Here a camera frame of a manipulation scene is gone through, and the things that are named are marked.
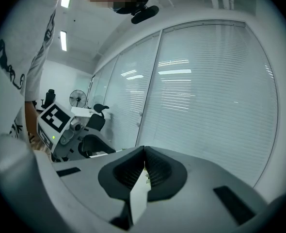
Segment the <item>white desk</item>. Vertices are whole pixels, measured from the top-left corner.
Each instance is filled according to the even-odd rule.
[[[101,115],[92,109],[85,109],[85,108],[78,108],[78,107],[72,107],[71,112],[74,113],[76,117],[90,118],[93,114]]]

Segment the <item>black office chair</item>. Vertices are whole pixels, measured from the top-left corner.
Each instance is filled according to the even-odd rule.
[[[99,131],[94,129],[88,130],[90,134],[86,135],[78,146],[79,153],[83,157],[89,158],[97,152],[105,152],[107,154],[116,152],[111,143]]]
[[[50,105],[53,104],[55,99],[56,99],[55,90],[52,89],[48,90],[48,92],[46,93],[45,103],[42,104],[42,108],[47,109]]]
[[[95,129],[95,130],[98,130],[98,131],[101,131],[104,124],[105,124],[105,118],[104,118],[104,115],[102,113],[102,111],[104,109],[109,109],[108,106],[104,106],[102,104],[96,104],[94,106],[94,110],[97,112],[97,113],[101,113],[101,116],[99,116],[98,114],[93,114],[91,116],[91,118],[89,119],[89,122],[87,123],[86,127],[88,128],[92,128],[92,129]]]

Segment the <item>black slot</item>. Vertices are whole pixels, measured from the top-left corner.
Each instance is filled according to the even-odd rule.
[[[221,186],[213,190],[239,225],[255,216],[255,213],[228,186]]]
[[[73,167],[73,168],[57,171],[57,174],[59,175],[59,177],[63,177],[63,176],[66,176],[66,175],[77,173],[77,172],[80,172],[80,169],[77,168],[77,167]]]

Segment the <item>ceiling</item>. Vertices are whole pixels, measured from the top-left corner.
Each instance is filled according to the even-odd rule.
[[[147,6],[156,5],[161,10],[196,1],[206,7],[213,7],[211,0],[149,0]],[[235,0],[235,9],[250,13],[254,0]],[[58,2],[55,17],[55,38],[48,53],[48,59],[93,73],[95,66],[106,50],[128,29],[131,15],[120,15],[108,8],[97,7],[85,0],[71,0],[69,8]],[[61,50],[60,31],[67,32],[67,52]]]

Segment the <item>glass wall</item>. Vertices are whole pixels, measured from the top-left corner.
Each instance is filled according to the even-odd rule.
[[[151,36],[121,53],[105,96],[109,118],[101,131],[116,150],[135,146],[140,113],[150,84],[159,34]]]
[[[268,59],[244,23],[178,25],[100,71],[92,98],[110,107],[101,133],[116,150],[175,150],[250,185],[258,181],[273,147],[278,102]]]
[[[274,76],[245,27],[205,25],[164,33],[138,145],[210,160],[250,185],[277,126]]]

